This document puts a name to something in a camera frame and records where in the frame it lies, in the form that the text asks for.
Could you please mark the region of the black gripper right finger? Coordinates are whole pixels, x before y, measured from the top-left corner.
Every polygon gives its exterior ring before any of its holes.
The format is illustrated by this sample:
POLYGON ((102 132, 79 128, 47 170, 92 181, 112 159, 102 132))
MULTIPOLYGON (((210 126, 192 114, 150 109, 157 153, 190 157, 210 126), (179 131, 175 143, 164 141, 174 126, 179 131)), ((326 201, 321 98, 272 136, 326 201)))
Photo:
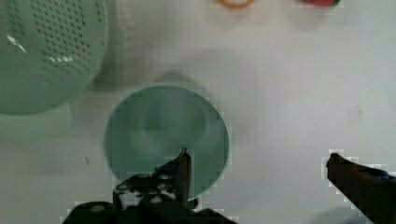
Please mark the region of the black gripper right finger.
POLYGON ((395 176, 332 153, 327 179, 373 224, 395 224, 395 176))

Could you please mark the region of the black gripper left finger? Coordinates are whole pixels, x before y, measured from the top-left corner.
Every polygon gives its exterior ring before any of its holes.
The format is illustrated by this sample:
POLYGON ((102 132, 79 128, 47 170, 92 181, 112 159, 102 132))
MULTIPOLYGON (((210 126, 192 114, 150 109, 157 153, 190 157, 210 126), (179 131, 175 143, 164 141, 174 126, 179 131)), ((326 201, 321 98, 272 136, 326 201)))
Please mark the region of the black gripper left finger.
POLYGON ((176 158, 157 167, 151 174, 136 174, 113 190, 113 203, 120 209, 138 206, 144 199, 159 201, 162 197, 195 209, 197 199, 190 199, 191 156, 183 147, 176 158))

